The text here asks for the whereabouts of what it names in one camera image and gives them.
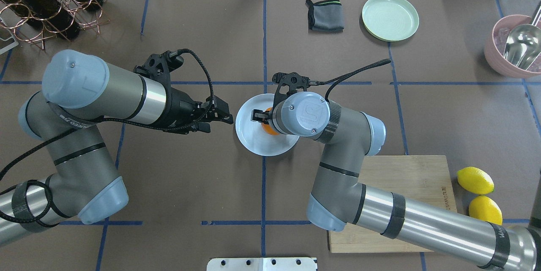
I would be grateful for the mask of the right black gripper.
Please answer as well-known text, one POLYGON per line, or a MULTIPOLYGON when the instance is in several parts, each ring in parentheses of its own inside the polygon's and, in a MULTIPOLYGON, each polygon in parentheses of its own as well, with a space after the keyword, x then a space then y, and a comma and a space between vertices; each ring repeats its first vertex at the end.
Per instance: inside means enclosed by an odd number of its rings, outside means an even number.
POLYGON ((259 122, 261 124, 268 124, 272 119, 272 112, 278 109, 278 104, 285 101, 288 97, 298 92, 299 89, 306 91, 309 86, 310 79, 308 77, 300 76, 296 72, 284 73, 278 72, 273 75, 272 82, 277 84, 277 89, 273 98, 272 109, 260 110, 253 109, 251 112, 251 120, 259 122), (282 87, 287 86, 286 93, 280 93, 282 87))

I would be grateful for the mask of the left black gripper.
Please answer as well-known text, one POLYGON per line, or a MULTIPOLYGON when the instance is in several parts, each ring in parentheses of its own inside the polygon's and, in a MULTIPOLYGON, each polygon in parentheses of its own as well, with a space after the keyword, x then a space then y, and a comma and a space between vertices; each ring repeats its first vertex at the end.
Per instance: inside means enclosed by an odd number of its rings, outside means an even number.
POLYGON ((209 96, 203 107, 191 97, 171 86, 170 73, 180 68, 184 51, 166 51, 151 55, 145 64, 134 67, 142 81, 142 97, 134 111, 134 122, 172 134, 211 132, 211 121, 233 124, 229 105, 218 96, 209 96), (197 118, 204 115, 203 121, 197 118))

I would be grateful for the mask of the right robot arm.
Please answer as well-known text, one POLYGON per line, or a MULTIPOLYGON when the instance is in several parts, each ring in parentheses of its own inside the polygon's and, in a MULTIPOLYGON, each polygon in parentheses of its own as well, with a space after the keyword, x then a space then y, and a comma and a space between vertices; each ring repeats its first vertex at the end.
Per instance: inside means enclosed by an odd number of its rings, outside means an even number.
POLYGON ((252 120, 324 145, 307 207, 311 223, 328 231, 358 225, 483 270, 539 271, 540 228, 504 228, 360 182, 364 158, 385 142, 383 122, 309 92, 321 82, 295 72, 276 73, 272 81, 272 109, 254 109, 252 120))

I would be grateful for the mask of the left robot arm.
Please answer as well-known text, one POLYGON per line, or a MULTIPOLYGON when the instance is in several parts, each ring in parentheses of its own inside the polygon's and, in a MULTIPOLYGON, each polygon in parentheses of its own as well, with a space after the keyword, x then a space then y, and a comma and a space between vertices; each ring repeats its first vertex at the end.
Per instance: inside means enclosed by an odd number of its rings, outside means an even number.
POLYGON ((211 121, 232 124, 228 103, 214 93, 195 101, 172 88, 170 74, 189 49, 150 55, 132 72, 94 55, 66 49, 52 57, 42 89, 19 111, 21 128, 41 144, 10 162, 47 148, 56 173, 30 179, 1 193, 1 245, 55 227, 74 216, 84 224, 124 208, 129 196, 97 125, 114 121, 172 134, 210 132, 211 121))

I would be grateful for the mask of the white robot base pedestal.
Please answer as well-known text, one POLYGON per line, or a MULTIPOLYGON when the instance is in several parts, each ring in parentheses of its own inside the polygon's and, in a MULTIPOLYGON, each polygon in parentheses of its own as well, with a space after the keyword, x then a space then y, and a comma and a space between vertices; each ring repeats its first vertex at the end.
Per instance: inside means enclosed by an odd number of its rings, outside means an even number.
POLYGON ((312 257, 243 257, 215 258, 207 263, 207 271, 317 271, 312 257))

